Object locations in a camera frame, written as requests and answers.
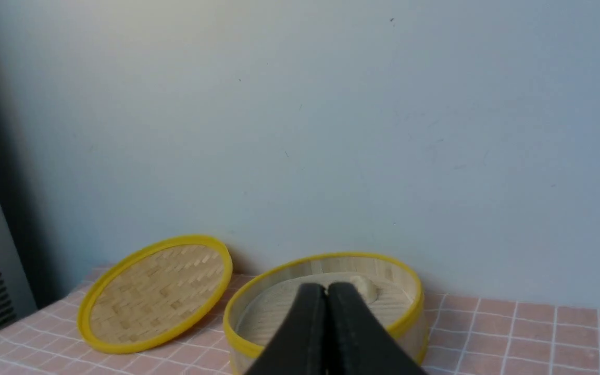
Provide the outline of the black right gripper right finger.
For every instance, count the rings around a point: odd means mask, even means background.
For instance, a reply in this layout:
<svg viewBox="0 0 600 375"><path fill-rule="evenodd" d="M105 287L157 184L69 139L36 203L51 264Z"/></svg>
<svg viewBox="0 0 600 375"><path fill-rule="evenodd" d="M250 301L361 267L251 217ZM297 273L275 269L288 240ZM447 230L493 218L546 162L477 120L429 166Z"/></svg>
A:
<svg viewBox="0 0 600 375"><path fill-rule="evenodd" d="M426 374L370 311L352 283L327 289L328 374Z"/></svg>

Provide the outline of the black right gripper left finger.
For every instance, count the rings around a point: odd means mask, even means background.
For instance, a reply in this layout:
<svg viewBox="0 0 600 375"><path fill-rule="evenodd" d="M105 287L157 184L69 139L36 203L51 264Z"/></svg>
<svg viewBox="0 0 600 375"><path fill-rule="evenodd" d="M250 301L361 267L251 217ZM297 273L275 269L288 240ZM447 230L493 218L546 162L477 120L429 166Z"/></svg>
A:
<svg viewBox="0 0 600 375"><path fill-rule="evenodd" d="M327 296L318 283L302 283L290 311L247 374L325 374Z"/></svg>

